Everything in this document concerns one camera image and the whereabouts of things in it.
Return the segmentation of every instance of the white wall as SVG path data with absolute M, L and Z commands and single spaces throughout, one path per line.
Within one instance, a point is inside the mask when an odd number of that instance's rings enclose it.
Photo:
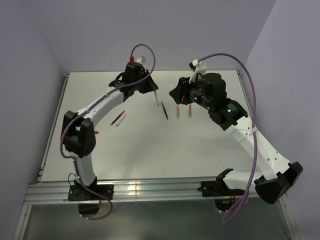
M 210 53 L 246 61 L 276 0 L 21 0 L 65 72 L 122 71 L 149 44 L 156 70 L 188 70 Z M 142 49 L 151 64 L 151 55 Z M 227 58 L 211 69 L 235 69 Z
M 319 12 L 319 0 L 278 0 L 246 62 L 256 87 L 257 126 L 304 167 L 288 191 L 304 240 L 320 236 Z
M 63 75 L 18 0 L 0 1 L 0 239 L 39 172 Z

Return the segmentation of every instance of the white table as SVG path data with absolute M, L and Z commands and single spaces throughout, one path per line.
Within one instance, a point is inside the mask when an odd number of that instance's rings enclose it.
M 248 111 L 246 98 L 235 70 L 208 71 L 222 75 L 226 81 L 227 96 L 238 101 Z M 119 72 L 73 72 L 66 84 L 64 96 L 55 123 L 55 129 L 46 152 L 43 182 L 66 181 L 74 173 L 70 160 L 59 151 L 64 114 L 85 107 L 98 97 Z M 136 92 L 126 102 L 114 108 L 95 130 L 97 144 L 92 152 L 93 169 L 99 180 L 133 180 L 217 176 L 226 168 L 250 171 L 252 159 L 248 153 L 208 115 L 208 111 L 192 104 L 177 105 L 169 96 L 180 77 L 189 77 L 190 71 L 155 71 L 153 80 L 159 86 L 157 106 L 153 92 Z M 119 127 L 110 126 L 117 115 L 126 110 Z

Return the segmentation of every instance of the gray floor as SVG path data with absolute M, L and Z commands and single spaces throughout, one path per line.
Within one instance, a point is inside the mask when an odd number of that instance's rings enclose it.
M 221 219 L 212 199 L 116 203 L 96 221 L 79 218 L 76 204 L 35 205 L 24 240 L 290 240 L 279 204 L 250 198 L 230 225 Z

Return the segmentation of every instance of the purple cable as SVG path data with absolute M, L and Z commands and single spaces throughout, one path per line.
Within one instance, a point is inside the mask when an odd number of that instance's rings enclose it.
M 215 56 L 226 56 L 226 57 L 229 57 L 229 58 L 236 60 L 241 65 L 243 70 L 245 71 L 245 74 L 248 76 L 251 90 L 252 90 L 252 97 L 253 97 L 252 126 L 251 126 L 251 128 L 254 129 L 254 127 L 256 126 L 256 106 L 257 106 L 256 91 L 255 91 L 254 83 L 252 81 L 252 78 L 251 78 L 246 66 L 238 58 L 236 58 L 235 56 L 228 54 L 228 53 L 210 54 L 208 56 L 200 58 L 198 61 L 201 62 L 203 60 L 206 60 L 206 59 L 209 59 L 209 58 L 212 58 Z M 253 142 L 254 142 L 254 155 L 253 155 L 252 169 L 251 169 L 250 177 L 248 180 L 248 184 L 245 188 L 243 196 L 232 207 L 230 207 L 228 212 L 226 212 L 225 215 L 223 216 L 223 218 L 222 218 L 223 225 L 228 225 L 236 218 L 236 216 L 238 215 L 240 210 L 243 208 L 243 206 L 249 196 L 249 190 L 250 190 L 250 186 L 253 181 L 253 178 L 254 178 L 254 174 L 255 174 L 255 170 L 256 170 L 256 166 L 257 166 L 257 157 L 258 157 L 257 135 L 255 132 L 252 132 L 252 135 L 253 135 Z
M 67 156 L 64 154 L 64 149 L 63 149 L 63 143 L 65 141 L 65 137 L 67 135 L 67 133 L 69 132 L 69 129 L 70 127 L 72 126 L 72 124 L 74 124 L 79 118 L 83 117 L 84 115 L 86 115 L 87 113 L 89 113 L 92 109 L 94 109 L 98 104 L 100 104 L 104 99 L 106 99 L 110 94 L 114 93 L 115 91 L 119 90 L 119 89 L 123 89 L 123 88 L 126 88 L 126 87 L 131 87 L 131 86 L 134 86 L 134 85 L 137 85 L 139 83 L 141 83 L 142 81 L 146 80 L 151 74 L 152 72 L 154 71 L 155 69 L 155 66 L 156 66 L 156 56 L 155 56 L 155 53 L 154 51 L 146 44 L 144 43 L 140 43 L 140 44 L 137 44 L 136 46 L 133 47 L 132 51 L 131 51 L 131 57 L 133 56 L 134 54 L 134 51 L 137 47 L 139 46 L 144 46 L 146 47 L 147 49 L 150 50 L 151 54 L 152 54 L 152 57 L 153 57 L 153 65 L 152 65 L 152 68 L 149 72 L 149 74 L 147 76 L 145 76 L 144 78 L 140 79 L 139 81 L 136 81 L 136 82 L 133 82 L 133 83 L 129 83 L 129 84 L 126 84 L 126 85 L 122 85 L 122 86 L 119 86 L 119 87 L 116 87 L 114 89 L 112 89 L 111 91 L 109 91 L 106 95 L 103 95 L 101 98 L 99 98 L 94 104 L 92 104 L 86 111 L 84 111 L 83 113 L 79 114 L 78 116 L 76 116 L 74 119 L 71 120 L 71 122 L 69 122 L 69 124 L 65 127 L 62 135 L 61 135 L 61 139 L 60 139 L 60 152 L 61 152 L 61 155 L 65 158 L 65 159 L 73 159 L 74 160 L 74 166 L 76 168 L 76 172 L 78 171 L 77 168 L 77 158 L 75 156 Z M 78 177 L 79 177 L 79 182 L 81 184 L 81 186 L 86 190 L 88 191 L 89 193 L 91 194 L 94 194 L 104 200 L 107 200 L 110 204 L 110 210 L 103 216 L 100 216 L 100 217 L 88 217 L 87 219 L 88 220 L 100 220 L 100 219 L 103 219 L 105 217 L 107 217 L 108 215 L 110 215 L 110 213 L 112 212 L 112 209 L 113 209 L 113 204 L 112 202 L 106 198 L 105 196 L 95 192 L 95 191 L 92 191 L 90 190 L 89 188 L 87 188 L 87 186 L 84 184 L 84 182 L 81 180 L 80 178 L 80 175 L 77 173 Z

